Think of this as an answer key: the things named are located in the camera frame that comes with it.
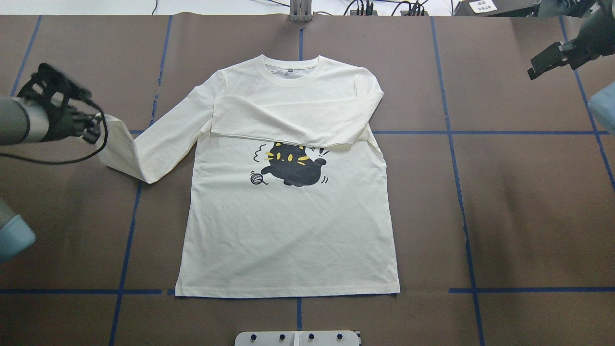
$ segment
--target black cartoon cat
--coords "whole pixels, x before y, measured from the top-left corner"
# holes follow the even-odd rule
[[[268,167],[261,174],[271,173],[284,180],[286,185],[302,187],[313,185],[320,179],[320,168],[327,164],[323,158],[313,160],[306,155],[305,147],[276,142],[267,152]]]

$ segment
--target folded sleeve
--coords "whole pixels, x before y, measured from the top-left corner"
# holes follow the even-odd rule
[[[210,130],[214,100],[225,89],[217,71],[135,140],[121,120],[105,116],[109,138],[100,160],[146,183],[157,182]]]
[[[353,144],[383,97],[365,68],[353,75],[353,83],[354,95],[346,99],[262,105],[241,96],[218,97],[212,133],[318,147]]]

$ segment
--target white label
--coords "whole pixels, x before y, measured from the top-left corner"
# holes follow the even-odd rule
[[[495,6],[495,4],[493,4],[492,0],[479,0],[479,1],[470,2],[469,4],[470,4],[470,7],[472,8],[472,11],[474,11],[474,13],[485,13],[485,12],[495,11],[498,9]]]

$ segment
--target long-sleeve t-shirt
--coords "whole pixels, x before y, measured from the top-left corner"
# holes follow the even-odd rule
[[[215,72],[136,139],[106,116],[103,163],[154,183],[196,143],[176,296],[399,292],[365,68],[263,55]]]

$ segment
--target blue tape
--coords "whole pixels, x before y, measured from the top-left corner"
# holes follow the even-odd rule
[[[560,292],[615,292],[615,287],[524,287],[524,288],[451,288],[452,294],[469,293],[560,293]]]
[[[115,342],[115,335],[117,331],[117,321],[119,320],[119,312],[122,306],[122,295],[124,291],[124,284],[126,282],[126,273],[128,271],[128,262],[130,259],[130,248],[132,247],[132,237],[135,233],[135,225],[137,223],[137,209],[139,207],[139,200],[141,199],[141,188],[143,182],[139,181],[137,185],[137,195],[135,196],[135,204],[132,208],[132,218],[130,219],[130,231],[128,233],[128,240],[126,242],[126,252],[124,253],[124,264],[122,266],[122,276],[120,277],[119,290],[117,291],[116,309],[113,314],[113,324],[111,325],[111,335],[109,336],[109,346],[113,346]]]
[[[152,117],[149,119],[149,126],[152,126],[154,124],[154,121],[156,120],[156,108],[158,108],[158,96],[160,96],[160,94],[156,94],[156,96],[154,96],[154,102],[152,104]]]
[[[303,30],[299,30],[299,60],[303,60]]]
[[[566,25],[564,24],[564,17],[560,16],[560,26],[561,33],[564,35],[564,40],[568,42],[568,34],[566,33]],[[579,72],[574,70],[574,77],[576,78],[577,85],[579,86],[579,90],[581,92],[581,97],[583,98],[583,103],[585,104],[585,110],[587,110],[587,116],[589,117],[590,123],[592,123],[593,134],[596,136],[596,142],[598,142],[598,147],[600,148],[600,155],[602,155],[602,161],[605,164],[606,173],[611,181],[611,188],[615,191],[615,179],[613,177],[613,171],[611,170],[611,165],[609,163],[609,159],[606,157],[605,148],[602,145],[602,139],[600,138],[601,132],[598,131],[598,127],[596,126],[596,121],[593,118],[592,111],[589,109],[589,104],[587,102],[587,95],[585,94],[585,88],[583,87],[583,83],[581,82],[581,77],[579,76]]]
[[[372,131],[375,135],[448,135],[449,131],[410,130],[410,131]],[[594,131],[450,131],[453,135],[595,135]],[[607,131],[598,134],[608,135]]]
[[[38,29],[41,26],[42,15],[38,17],[36,20],[36,26],[34,26],[34,31],[32,32],[32,37],[30,37],[30,43],[28,44],[28,48],[26,49],[26,54],[23,56],[22,65],[19,67],[19,72],[17,72],[17,78],[15,78],[15,83],[13,83],[13,89],[10,91],[10,96],[15,96],[17,92],[17,86],[19,85],[19,80],[22,78],[23,69],[26,67],[26,61],[28,61],[28,56],[30,56],[30,51],[32,50],[32,45],[34,44],[34,39],[36,39],[36,34],[38,33]]]
[[[297,298],[297,330],[303,330],[303,312],[301,311],[301,298]]]
[[[0,294],[117,294],[117,289],[0,289]]]
[[[173,16],[169,16],[169,22],[167,23],[167,35],[164,38],[164,48],[162,48],[162,58],[160,59],[160,74],[158,75],[158,86],[162,84],[162,72],[164,71],[164,62],[167,58],[167,48],[169,46],[169,36],[171,34],[171,23],[173,23]]]
[[[143,296],[156,296],[161,295],[161,289],[125,289],[122,291],[122,294],[134,294],[134,295],[143,295]]]
[[[474,265],[472,263],[472,250],[470,248],[470,236],[467,231],[466,210],[463,204],[463,195],[461,194],[461,183],[459,182],[459,171],[457,168],[457,157],[455,157],[455,149],[453,143],[453,131],[451,128],[451,119],[448,114],[448,104],[446,102],[446,92],[444,90],[444,78],[442,75],[442,64],[440,63],[440,52],[438,50],[438,39],[435,31],[435,21],[433,17],[429,17],[431,20],[431,33],[434,39],[435,61],[438,66],[438,78],[440,80],[440,91],[442,92],[442,106],[444,108],[444,115],[446,116],[446,131],[448,134],[448,146],[451,151],[451,159],[453,161],[453,173],[455,177],[455,186],[457,189],[457,199],[459,202],[459,208],[461,209],[461,217],[463,219],[463,232],[466,236],[466,257],[467,266],[470,273],[470,283],[473,289],[476,289],[476,279],[474,276]],[[476,325],[478,329],[478,341],[480,346],[485,346],[485,335],[483,333],[483,321],[480,315],[480,306],[478,303],[478,294],[476,291],[472,292],[472,298],[474,300],[474,314],[476,317]]]

